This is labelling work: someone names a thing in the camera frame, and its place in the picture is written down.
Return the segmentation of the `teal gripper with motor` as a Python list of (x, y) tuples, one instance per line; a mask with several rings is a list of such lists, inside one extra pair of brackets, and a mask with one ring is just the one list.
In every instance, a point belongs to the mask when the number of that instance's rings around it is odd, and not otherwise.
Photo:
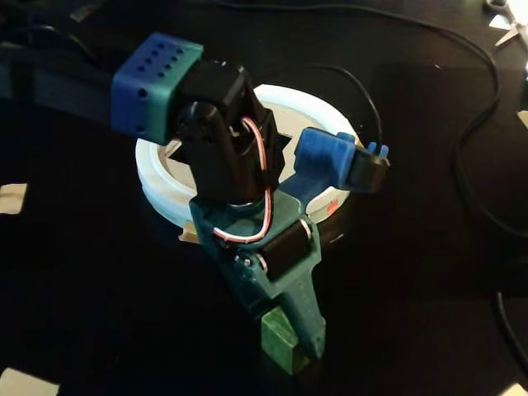
[(264, 286), (289, 286), (283, 293), (283, 310), (304, 354), (321, 359), (326, 322), (312, 280), (321, 247), (317, 226), (304, 205), (275, 192), (269, 209), (263, 201), (235, 207), (198, 197), (190, 207), (200, 243), (235, 285), (250, 317), (259, 321), (279, 305)]

